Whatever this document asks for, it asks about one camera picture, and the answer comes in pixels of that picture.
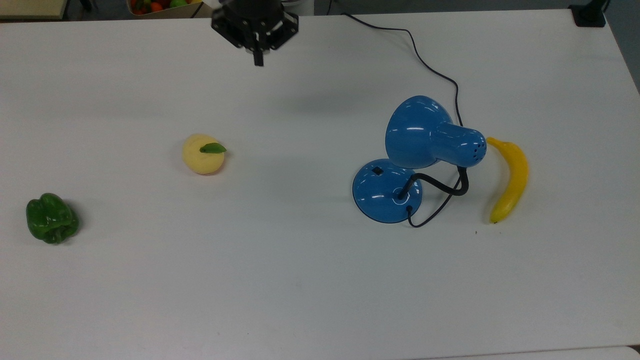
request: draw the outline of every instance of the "lamp shade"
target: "lamp shade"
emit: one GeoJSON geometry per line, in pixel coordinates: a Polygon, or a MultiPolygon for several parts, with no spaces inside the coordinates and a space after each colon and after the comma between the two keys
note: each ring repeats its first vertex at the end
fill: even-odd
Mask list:
{"type": "Polygon", "coordinates": [[[389,160],[402,168],[424,168],[442,160],[472,167],[486,154],[484,136],[454,125],[442,105],[414,96],[397,107],[385,135],[389,160]]]}

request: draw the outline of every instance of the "toy fruit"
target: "toy fruit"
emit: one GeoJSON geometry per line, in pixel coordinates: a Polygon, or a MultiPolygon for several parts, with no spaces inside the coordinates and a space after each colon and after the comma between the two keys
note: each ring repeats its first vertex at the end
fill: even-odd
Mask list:
{"type": "Polygon", "coordinates": [[[225,151],[225,147],[215,138],[205,134],[193,134],[182,144],[182,160],[198,174],[211,174],[222,166],[225,151]]]}
{"type": "Polygon", "coordinates": [[[487,138],[486,142],[494,146],[502,154],[509,165],[509,184],[504,193],[493,206],[489,220],[493,223],[504,220],[518,204],[520,196],[527,186],[529,164],[524,152],[512,142],[502,142],[495,138],[487,138]]]}
{"type": "Polygon", "coordinates": [[[161,4],[157,2],[151,3],[151,12],[161,12],[162,10],[164,10],[164,8],[161,4]]]}
{"type": "Polygon", "coordinates": [[[171,0],[156,0],[156,2],[162,5],[163,9],[169,9],[169,6],[171,6],[171,0]]]}
{"type": "Polygon", "coordinates": [[[48,244],[59,244],[78,231],[74,211],[53,193],[44,193],[27,204],[27,226],[31,234],[48,244]]]}
{"type": "Polygon", "coordinates": [[[171,3],[169,4],[170,8],[176,8],[178,6],[185,6],[187,5],[186,0],[171,0],[171,3]]]}

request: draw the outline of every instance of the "lamp base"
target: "lamp base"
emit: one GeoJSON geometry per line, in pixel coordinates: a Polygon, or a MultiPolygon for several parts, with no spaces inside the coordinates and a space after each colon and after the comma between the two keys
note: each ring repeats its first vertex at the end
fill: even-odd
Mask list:
{"type": "Polygon", "coordinates": [[[414,175],[411,169],[395,166],[389,159],[374,160],[363,166],[353,179],[353,199],[369,218],[393,224],[405,221],[411,206],[413,215],[422,203],[422,185],[413,183],[407,196],[398,199],[403,186],[414,175]]]}

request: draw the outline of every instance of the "blue desk lamp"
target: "blue desk lamp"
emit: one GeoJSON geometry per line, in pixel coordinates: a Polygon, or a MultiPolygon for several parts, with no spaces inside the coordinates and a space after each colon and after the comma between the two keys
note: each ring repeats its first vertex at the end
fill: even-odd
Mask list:
{"type": "Polygon", "coordinates": [[[454,125],[442,105],[426,96],[411,97],[397,107],[387,126],[385,147],[388,159],[364,165],[355,176],[353,198],[365,215],[388,224],[405,221],[418,210],[422,202],[418,180],[452,195],[466,193],[467,168],[486,153],[480,132],[454,125]],[[460,189],[412,170],[440,160],[458,167],[460,189]]]}

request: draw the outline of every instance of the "plastic banana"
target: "plastic banana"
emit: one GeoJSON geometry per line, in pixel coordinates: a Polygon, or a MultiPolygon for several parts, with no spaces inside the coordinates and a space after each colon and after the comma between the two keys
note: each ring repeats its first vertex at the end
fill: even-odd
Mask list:
{"type": "Polygon", "coordinates": [[[498,149],[509,165],[509,184],[500,199],[493,206],[489,220],[493,223],[504,220],[518,204],[520,196],[527,186],[529,164],[524,152],[512,142],[502,142],[496,138],[486,139],[491,146],[498,149]]]}

